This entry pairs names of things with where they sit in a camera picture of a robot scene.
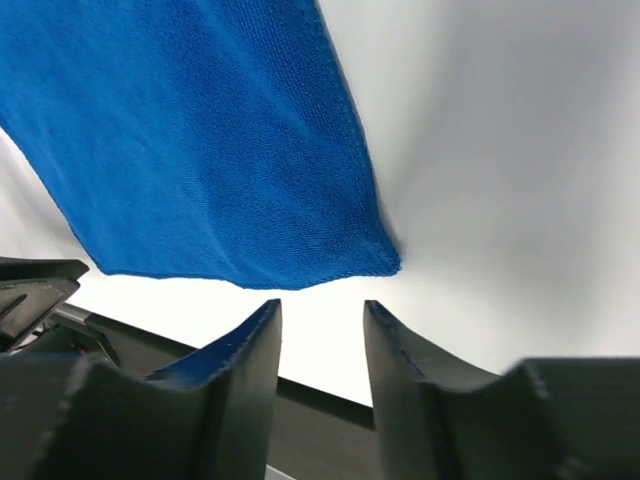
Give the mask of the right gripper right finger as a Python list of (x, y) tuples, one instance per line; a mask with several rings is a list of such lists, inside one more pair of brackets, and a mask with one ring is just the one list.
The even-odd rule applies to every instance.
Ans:
[(495, 375), (364, 305), (388, 479), (635, 479), (639, 362), (534, 358)]

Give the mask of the blue towel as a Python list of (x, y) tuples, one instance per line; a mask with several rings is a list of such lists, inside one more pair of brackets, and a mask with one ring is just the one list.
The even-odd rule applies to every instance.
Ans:
[(5, 1), (1, 127), (104, 273), (400, 270), (313, 1)]

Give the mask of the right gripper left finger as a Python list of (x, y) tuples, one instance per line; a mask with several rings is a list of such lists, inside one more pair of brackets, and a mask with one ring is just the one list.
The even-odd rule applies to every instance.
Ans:
[(270, 300), (147, 376), (97, 354), (1, 361), (5, 479), (261, 479), (281, 351)]

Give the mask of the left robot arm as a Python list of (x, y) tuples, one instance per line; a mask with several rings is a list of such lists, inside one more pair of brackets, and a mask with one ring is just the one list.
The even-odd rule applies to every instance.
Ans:
[(79, 288), (80, 260), (1, 258), (1, 352), (9, 353)]

